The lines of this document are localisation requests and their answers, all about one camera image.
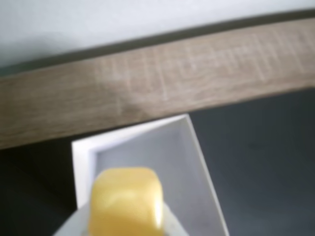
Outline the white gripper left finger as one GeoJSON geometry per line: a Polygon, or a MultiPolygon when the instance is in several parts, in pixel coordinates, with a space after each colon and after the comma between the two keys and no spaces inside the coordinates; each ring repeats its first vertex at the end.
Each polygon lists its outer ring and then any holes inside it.
{"type": "Polygon", "coordinates": [[[90,202],[77,209],[54,233],[54,236],[89,236],[90,202]]]}

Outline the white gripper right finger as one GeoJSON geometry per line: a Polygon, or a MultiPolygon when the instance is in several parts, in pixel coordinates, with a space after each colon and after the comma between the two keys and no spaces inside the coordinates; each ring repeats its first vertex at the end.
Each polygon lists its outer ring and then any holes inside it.
{"type": "Polygon", "coordinates": [[[165,236],[189,236],[167,203],[163,204],[163,229],[165,236]]]}

